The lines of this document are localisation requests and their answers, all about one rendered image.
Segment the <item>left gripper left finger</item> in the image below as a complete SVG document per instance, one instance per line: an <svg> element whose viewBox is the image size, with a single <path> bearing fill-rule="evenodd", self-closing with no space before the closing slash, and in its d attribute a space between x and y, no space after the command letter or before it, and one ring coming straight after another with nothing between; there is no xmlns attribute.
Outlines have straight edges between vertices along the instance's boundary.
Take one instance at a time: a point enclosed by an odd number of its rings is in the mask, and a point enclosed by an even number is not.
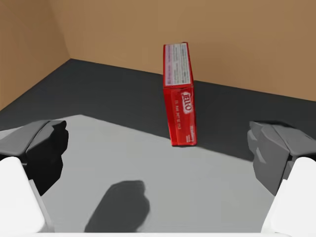
<svg viewBox="0 0 316 237"><path fill-rule="evenodd" d="M0 137L0 233L55 231L41 197L61 177L66 126L39 120Z"/></svg>

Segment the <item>tall board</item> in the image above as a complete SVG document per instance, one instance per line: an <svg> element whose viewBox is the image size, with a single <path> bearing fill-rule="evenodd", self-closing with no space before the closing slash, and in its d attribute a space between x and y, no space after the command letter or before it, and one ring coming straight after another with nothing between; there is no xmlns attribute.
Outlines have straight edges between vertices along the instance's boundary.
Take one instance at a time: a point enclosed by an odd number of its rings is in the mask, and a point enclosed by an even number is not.
<svg viewBox="0 0 316 237"><path fill-rule="evenodd" d="M69 59L316 101L316 0L0 0L0 110Z"/></svg>

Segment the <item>red carton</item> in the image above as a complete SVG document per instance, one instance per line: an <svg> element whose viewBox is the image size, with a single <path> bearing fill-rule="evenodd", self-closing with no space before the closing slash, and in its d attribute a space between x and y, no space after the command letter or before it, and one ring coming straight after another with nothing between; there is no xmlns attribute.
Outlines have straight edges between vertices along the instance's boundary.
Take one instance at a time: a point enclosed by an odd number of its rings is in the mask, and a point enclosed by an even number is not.
<svg viewBox="0 0 316 237"><path fill-rule="evenodd" d="M171 145L196 145L194 77L187 42L163 46L163 96Z"/></svg>

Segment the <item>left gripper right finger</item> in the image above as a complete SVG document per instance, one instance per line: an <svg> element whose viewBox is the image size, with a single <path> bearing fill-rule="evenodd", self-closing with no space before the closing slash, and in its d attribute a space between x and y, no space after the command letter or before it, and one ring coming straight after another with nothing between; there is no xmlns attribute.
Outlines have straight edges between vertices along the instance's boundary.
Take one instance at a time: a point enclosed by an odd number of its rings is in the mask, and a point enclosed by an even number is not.
<svg viewBox="0 0 316 237"><path fill-rule="evenodd" d="M280 121L247 133L257 180L274 196L263 233L316 233L316 139Z"/></svg>

